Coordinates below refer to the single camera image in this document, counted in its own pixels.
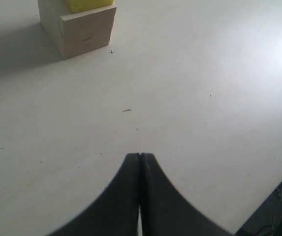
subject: yellow sponge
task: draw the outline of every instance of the yellow sponge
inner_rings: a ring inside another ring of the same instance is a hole
[[[65,0],[73,13],[88,11],[95,8],[109,6],[113,0]]]

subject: white tabletop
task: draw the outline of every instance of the white tabletop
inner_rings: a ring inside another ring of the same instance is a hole
[[[0,0],[0,235],[66,223],[129,152],[232,233],[282,181],[282,0],[116,4],[110,45],[61,61],[36,0]]]

